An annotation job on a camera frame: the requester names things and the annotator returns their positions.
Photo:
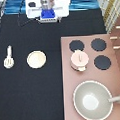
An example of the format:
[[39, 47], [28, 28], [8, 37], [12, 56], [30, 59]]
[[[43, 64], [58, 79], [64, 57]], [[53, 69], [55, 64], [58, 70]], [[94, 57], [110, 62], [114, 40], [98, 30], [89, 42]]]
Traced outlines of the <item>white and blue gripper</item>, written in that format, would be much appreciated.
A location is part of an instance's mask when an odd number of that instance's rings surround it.
[[56, 22], [58, 17], [55, 15], [53, 9], [43, 10], [40, 16], [40, 23]]

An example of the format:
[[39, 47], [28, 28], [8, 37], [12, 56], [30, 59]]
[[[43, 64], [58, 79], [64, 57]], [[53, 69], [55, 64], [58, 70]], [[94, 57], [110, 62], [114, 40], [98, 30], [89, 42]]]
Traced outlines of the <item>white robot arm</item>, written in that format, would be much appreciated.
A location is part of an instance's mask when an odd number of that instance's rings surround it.
[[40, 23], [59, 22], [69, 15], [70, 0], [25, 0], [26, 15]]

